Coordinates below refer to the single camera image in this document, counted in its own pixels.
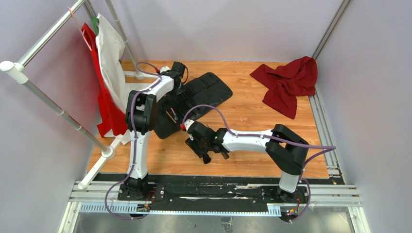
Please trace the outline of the large black powder brush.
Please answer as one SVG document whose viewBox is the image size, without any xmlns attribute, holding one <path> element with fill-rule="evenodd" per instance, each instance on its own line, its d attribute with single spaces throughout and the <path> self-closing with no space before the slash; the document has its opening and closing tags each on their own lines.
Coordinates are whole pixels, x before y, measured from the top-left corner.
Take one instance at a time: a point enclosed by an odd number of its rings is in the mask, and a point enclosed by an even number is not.
<svg viewBox="0 0 412 233">
<path fill-rule="evenodd" d="M 208 164 L 208 163 L 211 162 L 211 158 L 210 158 L 210 156 L 209 156 L 208 154 L 204 154 L 204 155 L 202 156 L 202 160 L 203 160 L 203 163 L 204 163 L 204 164 Z"/>
</svg>

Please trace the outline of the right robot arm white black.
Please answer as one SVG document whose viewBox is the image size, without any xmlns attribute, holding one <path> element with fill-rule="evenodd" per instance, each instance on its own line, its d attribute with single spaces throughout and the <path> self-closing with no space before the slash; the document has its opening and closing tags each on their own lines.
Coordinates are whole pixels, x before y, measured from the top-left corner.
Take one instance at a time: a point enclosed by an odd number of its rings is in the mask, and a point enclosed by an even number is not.
<svg viewBox="0 0 412 233">
<path fill-rule="evenodd" d="M 202 158 L 204 164 L 211 161 L 210 151 L 219 153 L 224 159 L 230 152 L 262 152 L 274 161 L 281 170 L 277 194 L 283 202 L 297 196 L 297 184 L 303 174 L 308 153 L 308 143 L 285 125 L 277 124 L 272 130 L 242 132 L 219 128 L 214 131 L 204 124 L 187 120 L 181 129 L 188 134 L 185 143 Z"/>
</svg>

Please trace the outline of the pink handle makeup brush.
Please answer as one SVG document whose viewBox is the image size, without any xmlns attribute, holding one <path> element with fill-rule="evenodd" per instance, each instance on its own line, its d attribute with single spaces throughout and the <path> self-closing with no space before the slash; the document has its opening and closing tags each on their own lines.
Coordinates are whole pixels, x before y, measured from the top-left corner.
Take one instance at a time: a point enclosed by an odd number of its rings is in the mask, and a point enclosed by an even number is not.
<svg viewBox="0 0 412 233">
<path fill-rule="evenodd" d="M 175 121 L 178 121 L 178 116 L 177 116 L 177 114 L 175 113 L 175 111 L 174 111 L 173 108 L 171 108 L 171 112 L 172 112 L 172 114 L 173 114 L 174 120 L 175 120 Z"/>
</svg>

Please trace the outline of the black makeup brush roll case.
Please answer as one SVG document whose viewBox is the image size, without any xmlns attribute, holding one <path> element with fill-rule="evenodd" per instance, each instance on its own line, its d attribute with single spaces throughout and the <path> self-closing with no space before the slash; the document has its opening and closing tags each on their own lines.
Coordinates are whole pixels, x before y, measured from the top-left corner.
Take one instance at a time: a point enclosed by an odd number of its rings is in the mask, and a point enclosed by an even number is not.
<svg viewBox="0 0 412 233">
<path fill-rule="evenodd" d="M 232 90 L 217 75 L 205 73 L 188 82 L 183 93 L 177 96 L 167 94 L 158 101 L 154 132 L 158 138 L 165 139 L 181 130 L 180 124 L 192 107 L 200 104 L 217 107 L 232 96 Z M 174 123 L 165 112 L 168 111 L 173 116 L 171 108 L 178 116 L 177 123 Z"/>
</svg>

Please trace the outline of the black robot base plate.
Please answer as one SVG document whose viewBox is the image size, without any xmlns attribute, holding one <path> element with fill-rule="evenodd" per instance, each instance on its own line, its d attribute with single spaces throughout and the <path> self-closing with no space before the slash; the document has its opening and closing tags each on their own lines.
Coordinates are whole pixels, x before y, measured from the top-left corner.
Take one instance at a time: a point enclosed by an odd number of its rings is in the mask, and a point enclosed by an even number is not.
<svg viewBox="0 0 412 233">
<path fill-rule="evenodd" d="M 171 212 L 229 213 L 266 212 L 268 204 L 294 209 L 310 200 L 306 185 L 292 194 L 279 194 L 279 178 L 149 175 L 149 209 Z M 123 194 L 122 183 L 115 200 L 137 202 Z"/>
</svg>

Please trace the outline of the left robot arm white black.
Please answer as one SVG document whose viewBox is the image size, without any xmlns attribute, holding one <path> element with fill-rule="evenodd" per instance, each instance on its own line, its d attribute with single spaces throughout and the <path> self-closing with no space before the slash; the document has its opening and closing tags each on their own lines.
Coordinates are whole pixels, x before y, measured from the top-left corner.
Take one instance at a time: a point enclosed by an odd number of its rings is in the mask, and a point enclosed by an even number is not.
<svg viewBox="0 0 412 233">
<path fill-rule="evenodd" d="M 148 87 L 129 93 L 125 121 L 131 138 L 130 162 L 125 181 L 120 191 L 134 200 L 144 200 L 148 188 L 147 153 L 148 143 L 157 119 L 157 102 L 167 94 L 183 91 L 182 78 L 187 70 L 181 62 L 174 62 L 171 68 L 161 68 L 150 73 L 156 80 Z"/>
</svg>

